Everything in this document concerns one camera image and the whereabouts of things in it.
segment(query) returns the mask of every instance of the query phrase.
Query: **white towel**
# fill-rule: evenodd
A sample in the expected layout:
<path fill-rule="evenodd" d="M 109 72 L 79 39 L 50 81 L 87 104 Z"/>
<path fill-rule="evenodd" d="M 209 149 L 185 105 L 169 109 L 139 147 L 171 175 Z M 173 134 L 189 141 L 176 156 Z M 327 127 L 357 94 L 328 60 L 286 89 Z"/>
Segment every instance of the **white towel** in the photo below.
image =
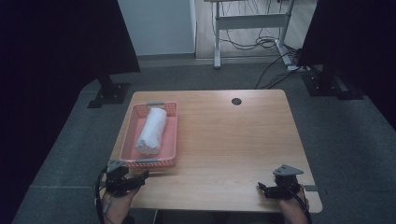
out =
<path fill-rule="evenodd" d="M 145 126 L 135 145 L 140 153 L 150 155 L 160 152 L 165 124 L 166 111 L 152 107 L 148 112 Z"/>

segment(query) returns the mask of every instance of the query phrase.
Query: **table top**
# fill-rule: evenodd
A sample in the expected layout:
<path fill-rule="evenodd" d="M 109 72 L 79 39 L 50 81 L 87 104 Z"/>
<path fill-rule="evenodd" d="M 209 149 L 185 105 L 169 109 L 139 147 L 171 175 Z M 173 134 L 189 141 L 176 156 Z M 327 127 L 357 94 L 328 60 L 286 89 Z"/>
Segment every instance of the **table top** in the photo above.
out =
<path fill-rule="evenodd" d="M 234 105 L 232 99 L 241 100 Z M 275 186 L 273 171 L 287 164 L 303 170 L 300 184 L 315 185 L 285 92 L 138 91 L 132 97 L 111 154 L 120 149 L 133 105 L 178 102 L 177 165 L 151 173 L 132 207 L 206 211 L 279 212 L 258 182 Z M 322 203 L 305 193 L 310 212 Z"/>

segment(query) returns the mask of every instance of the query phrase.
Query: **pink basket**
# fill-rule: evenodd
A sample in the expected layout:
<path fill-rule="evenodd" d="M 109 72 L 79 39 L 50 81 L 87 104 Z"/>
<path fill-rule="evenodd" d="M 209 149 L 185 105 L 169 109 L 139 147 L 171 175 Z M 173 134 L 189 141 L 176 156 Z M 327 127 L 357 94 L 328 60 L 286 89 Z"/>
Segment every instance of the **pink basket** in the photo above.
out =
<path fill-rule="evenodd" d="M 145 155 L 136 149 L 135 143 L 145 126 L 149 110 L 152 107 L 159 107 L 166 111 L 166 125 L 163 129 L 160 152 L 155 155 Z M 134 105 L 122 143 L 120 160 L 126 161 L 130 168 L 139 169 L 175 166 L 176 140 L 177 102 L 152 102 L 145 105 Z"/>

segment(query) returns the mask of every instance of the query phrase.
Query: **black curtain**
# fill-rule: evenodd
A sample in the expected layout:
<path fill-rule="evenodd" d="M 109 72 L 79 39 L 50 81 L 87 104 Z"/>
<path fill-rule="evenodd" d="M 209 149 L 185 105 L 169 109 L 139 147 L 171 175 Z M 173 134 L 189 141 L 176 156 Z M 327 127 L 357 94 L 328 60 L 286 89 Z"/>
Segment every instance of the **black curtain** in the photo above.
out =
<path fill-rule="evenodd" d="M 12 220 L 81 89 L 139 72 L 117 0 L 0 1 L 0 220 Z"/>
<path fill-rule="evenodd" d="M 362 88 L 396 129 L 396 2 L 319 0 L 299 65 L 327 64 Z"/>

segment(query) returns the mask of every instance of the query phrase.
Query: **wire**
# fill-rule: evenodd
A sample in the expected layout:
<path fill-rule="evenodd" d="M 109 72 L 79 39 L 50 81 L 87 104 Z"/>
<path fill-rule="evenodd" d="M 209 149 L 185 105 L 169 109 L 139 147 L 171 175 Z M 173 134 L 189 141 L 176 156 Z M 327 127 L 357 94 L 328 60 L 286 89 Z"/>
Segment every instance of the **wire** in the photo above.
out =
<path fill-rule="evenodd" d="M 280 13 L 280 11 L 282 11 L 282 3 L 283 3 L 283 0 L 280 0 L 279 13 Z"/>
<path fill-rule="evenodd" d="M 222 14 L 223 16 L 225 16 L 226 14 L 228 14 L 228 11 L 230 10 L 230 5 L 227 9 L 227 13 L 224 11 L 224 5 L 221 3 L 221 10 L 222 10 Z M 216 31 L 215 31 L 215 25 L 213 22 L 213 17 L 214 17 L 214 12 L 213 12 L 213 3 L 212 3 L 212 8 L 211 8 L 211 13 L 212 13 L 212 30 L 213 30 L 213 34 L 216 35 Z M 269 49 L 272 48 L 273 46 L 276 45 L 276 38 L 273 36 L 261 36 L 263 28 L 260 30 L 259 32 L 259 37 L 256 38 L 256 44 L 251 44 L 251 45 L 242 45 L 242 44 L 238 44 L 235 43 L 231 40 L 229 30 L 226 30 L 227 36 L 228 36 L 228 40 L 227 39 L 222 39 L 219 38 L 219 40 L 224 41 L 224 42 L 229 42 L 231 43 L 236 49 L 240 49 L 240 50 L 250 50 L 250 49 L 255 49 L 258 46 L 264 48 L 264 49 Z"/>
<path fill-rule="evenodd" d="M 259 11 L 259 0 L 256 0 L 256 1 L 252 1 L 252 3 L 253 3 L 253 6 L 254 6 L 254 9 L 256 9 L 256 14 L 260 14 L 260 11 Z"/>
<path fill-rule="evenodd" d="M 256 86 L 254 87 L 255 90 L 257 90 L 257 88 L 259 87 L 260 82 L 262 81 L 262 77 L 264 76 L 264 73 L 268 70 L 268 68 L 270 68 L 274 63 L 276 63 L 279 59 L 281 59 L 283 56 L 288 55 L 288 54 L 292 54 L 295 53 L 295 51 L 291 51 L 288 53 L 284 53 L 282 55 L 280 55 L 276 60 L 274 60 L 273 62 L 271 62 L 262 72 L 262 75 L 260 76 L 259 80 L 257 81 Z"/>
<path fill-rule="evenodd" d="M 103 218 L 103 214 L 102 214 L 102 202 L 100 200 L 100 182 L 102 181 L 103 175 L 105 174 L 107 170 L 107 167 L 105 167 L 103 170 L 101 170 L 101 172 L 99 173 L 97 179 L 96 179 L 96 183 L 95 183 L 95 201 L 96 201 L 96 213 L 99 217 L 100 223 L 104 224 L 104 218 Z"/>
<path fill-rule="evenodd" d="M 103 211 L 102 211 L 102 214 L 103 214 L 103 217 L 107 220 L 107 222 L 109 222 L 110 224 L 114 224 L 114 222 L 107 216 L 107 211 L 108 211 L 108 208 L 110 207 L 110 205 L 111 205 L 111 199 L 113 198 L 113 195 L 111 195 L 110 196 L 110 198 L 107 200 L 107 202 L 106 202 L 106 204 L 105 204 L 105 206 L 104 206 L 104 208 L 103 208 Z"/>
<path fill-rule="evenodd" d="M 303 209 L 303 212 L 304 212 L 304 214 L 305 214 L 306 220 L 308 221 L 308 224 L 312 224 L 311 214 L 309 214 L 309 210 L 308 210 L 308 208 L 307 208 L 307 206 L 306 206 L 306 198 L 305 198 L 304 189 L 300 186 L 300 189 L 303 191 L 305 203 L 303 202 L 303 200 L 301 200 L 301 198 L 300 198 L 296 193 L 294 193 L 294 192 L 289 188 L 289 186 L 286 186 L 284 183 L 282 183 L 282 185 L 283 185 L 283 187 L 285 187 L 285 189 L 288 190 L 288 192 L 293 196 L 293 198 L 294 198 L 295 200 L 297 200 L 297 202 L 300 204 L 300 206 L 301 206 L 301 208 Z"/>
<path fill-rule="evenodd" d="M 320 75 L 321 71 L 318 70 L 315 66 L 308 66 L 308 73 L 310 74 L 310 70 L 312 70 L 313 72 L 315 72 L 317 75 Z"/>
<path fill-rule="evenodd" d="M 285 43 L 283 43 L 283 46 L 285 46 L 289 51 L 297 51 L 297 49 L 292 48 L 291 46 L 286 45 Z"/>
<path fill-rule="evenodd" d="M 259 14 L 257 8 L 254 7 L 254 0 L 252 1 L 252 4 L 253 4 L 253 8 L 256 9 L 256 12 L 253 11 L 253 8 L 251 7 L 251 4 L 250 4 L 249 1 L 247 1 L 247 4 L 248 4 L 248 7 L 250 8 L 250 10 L 251 10 L 251 12 L 252 12 L 253 14 L 254 14 L 254 13 L 255 13 L 255 14 Z"/>
<path fill-rule="evenodd" d="M 292 70 L 292 71 L 290 71 L 290 72 L 288 72 L 286 75 L 285 75 L 285 74 L 277 75 L 275 78 L 271 79 L 270 83 L 268 83 L 267 85 L 261 87 L 261 90 L 262 90 L 262 89 L 270 90 L 270 89 L 273 88 L 276 84 L 278 84 L 279 82 L 285 80 L 286 78 L 288 78 L 291 74 L 295 73 L 295 72 L 296 72 L 297 70 L 299 70 L 300 68 L 301 68 L 301 66 L 300 66 L 300 67 L 297 67 L 296 69 L 294 69 L 294 70 Z"/>
<path fill-rule="evenodd" d="M 268 8 L 267 8 L 267 14 L 270 13 L 270 7 L 271 7 L 271 0 L 270 0 L 270 4 L 268 4 Z"/>

